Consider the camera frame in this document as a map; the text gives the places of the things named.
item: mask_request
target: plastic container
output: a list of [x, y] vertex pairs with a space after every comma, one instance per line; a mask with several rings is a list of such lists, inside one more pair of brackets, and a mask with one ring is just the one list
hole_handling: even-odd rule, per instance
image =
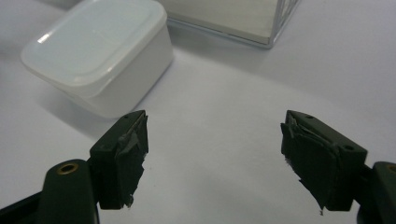
[[270, 49], [301, 0], [157, 0], [170, 25]]
[[106, 118], [130, 112], [173, 60], [166, 12], [150, 0], [85, 0], [21, 53], [23, 64]]

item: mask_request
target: black plastic part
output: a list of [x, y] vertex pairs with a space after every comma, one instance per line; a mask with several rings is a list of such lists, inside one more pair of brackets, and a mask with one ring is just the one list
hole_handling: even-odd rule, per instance
[[35, 223], [41, 192], [0, 210], [0, 223], [33, 224]]
[[382, 223], [396, 223], [396, 164], [376, 162], [373, 166], [370, 186]]
[[360, 214], [362, 216], [371, 217], [371, 219], [377, 219], [377, 222], [375, 223], [380, 224], [381, 219], [379, 217], [378, 208], [375, 204], [373, 190], [370, 186], [372, 179], [373, 170], [368, 166], [364, 166], [361, 170], [359, 178], [355, 179], [353, 186], [355, 190], [353, 192], [353, 198], [361, 205]]
[[321, 209], [349, 211], [367, 150], [313, 116], [288, 111], [282, 154]]
[[379, 214], [367, 212], [362, 207], [359, 209], [356, 222], [358, 224], [384, 224]]
[[49, 169], [36, 223], [99, 223], [87, 162], [65, 161]]
[[91, 148], [89, 164], [102, 209], [133, 203], [149, 152], [147, 119], [145, 111], [123, 116]]

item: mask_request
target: white table surface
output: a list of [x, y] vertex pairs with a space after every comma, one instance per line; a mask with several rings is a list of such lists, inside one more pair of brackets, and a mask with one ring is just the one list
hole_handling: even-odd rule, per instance
[[[115, 122], [73, 105], [21, 49], [77, 1], [0, 1], [0, 207], [41, 190], [50, 167], [88, 159]], [[271, 50], [170, 28], [175, 60], [135, 108], [149, 154], [131, 209], [101, 223], [355, 223], [319, 214], [280, 153], [286, 110], [316, 116], [396, 161], [396, 1], [303, 0]]]

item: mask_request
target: clear plastic box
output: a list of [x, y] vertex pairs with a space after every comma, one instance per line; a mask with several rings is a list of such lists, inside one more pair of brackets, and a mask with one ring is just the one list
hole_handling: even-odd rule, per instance
[[300, 0], [157, 0], [170, 24], [271, 48]]

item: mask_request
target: white plastic container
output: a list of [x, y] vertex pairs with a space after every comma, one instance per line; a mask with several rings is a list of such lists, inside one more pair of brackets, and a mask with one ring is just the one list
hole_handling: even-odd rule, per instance
[[166, 12], [150, 0], [85, 0], [21, 53], [35, 75], [105, 118], [130, 112], [172, 59]]

